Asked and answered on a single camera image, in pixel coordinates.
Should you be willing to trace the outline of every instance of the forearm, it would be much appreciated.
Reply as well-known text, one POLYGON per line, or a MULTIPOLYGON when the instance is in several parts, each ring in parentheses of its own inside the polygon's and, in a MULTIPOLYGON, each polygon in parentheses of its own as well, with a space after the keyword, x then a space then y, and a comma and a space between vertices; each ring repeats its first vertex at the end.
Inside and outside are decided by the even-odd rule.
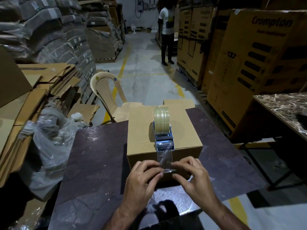
POLYGON ((209 216, 221 230, 250 230, 224 204, 221 204, 219 211, 211 213, 209 216))
POLYGON ((127 230, 135 217, 130 216, 124 207, 120 206, 108 220, 102 230, 127 230))

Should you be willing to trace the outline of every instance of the person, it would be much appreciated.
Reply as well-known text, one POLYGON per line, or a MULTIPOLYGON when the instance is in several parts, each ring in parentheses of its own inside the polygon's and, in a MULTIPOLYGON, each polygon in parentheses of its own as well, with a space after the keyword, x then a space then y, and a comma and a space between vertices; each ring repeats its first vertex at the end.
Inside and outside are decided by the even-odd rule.
MULTIPOLYGON (((152 160, 138 161, 132 168, 125 185, 120 207, 102 230, 127 230, 139 213, 147 206, 155 186, 163 176, 159 163, 152 160)), ((182 185, 185 192, 221 230, 249 230, 215 195, 207 170, 199 159, 187 157, 173 162, 172 166, 188 171, 193 175, 190 182, 179 174, 173 178, 182 185)))
POLYGON ((168 49, 168 60, 170 64, 174 64, 172 61, 172 53, 174 46, 174 23, 175 23, 175 6, 173 0, 164 0, 164 8, 160 11, 158 25, 162 25, 162 45, 161 45, 161 57, 162 64, 167 66, 165 62, 166 47, 168 49))

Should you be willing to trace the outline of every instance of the wall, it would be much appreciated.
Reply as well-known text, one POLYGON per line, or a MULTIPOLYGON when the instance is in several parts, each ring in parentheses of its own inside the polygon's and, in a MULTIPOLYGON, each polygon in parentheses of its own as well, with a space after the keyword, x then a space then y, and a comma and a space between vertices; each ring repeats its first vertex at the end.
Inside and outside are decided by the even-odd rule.
MULTIPOLYGON (((124 15, 124 19, 127 20, 126 26, 129 27, 131 24, 134 24, 136 27, 145 27, 145 28, 158 28, 158 18, 159 12, 157 8, 152 10, 144 10, 141 13, 141 17, 137 18, 136 15, 139 17, 140 12, 137 10, 135 11, 135 0, 116 0, 119 3, 122 3, 122 13, 124 15)), ((144 3, 149 4, 149 0, 143 0, 144 3)))

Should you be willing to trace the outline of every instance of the packing tape roll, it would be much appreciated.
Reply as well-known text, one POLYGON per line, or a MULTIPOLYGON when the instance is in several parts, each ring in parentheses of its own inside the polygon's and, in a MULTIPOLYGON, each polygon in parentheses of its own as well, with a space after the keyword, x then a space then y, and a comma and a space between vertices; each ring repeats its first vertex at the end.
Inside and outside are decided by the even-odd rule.
POLYGON ((154 109, 154 132, 158 134, 169 133, 169 109, 167 107, 159 107, 154 109))

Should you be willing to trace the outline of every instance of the crompton logo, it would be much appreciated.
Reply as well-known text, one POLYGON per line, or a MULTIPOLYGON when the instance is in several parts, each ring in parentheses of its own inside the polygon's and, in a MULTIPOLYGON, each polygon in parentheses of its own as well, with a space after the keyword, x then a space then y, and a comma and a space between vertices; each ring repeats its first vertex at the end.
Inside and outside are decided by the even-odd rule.
POLYGON ((290 19, 274 19, 274 18, 258 18, 258 16, 253 17, 252 24, 265 25, 265 26, 277 26, 277 27, 290 27, 293 20, 290 19))

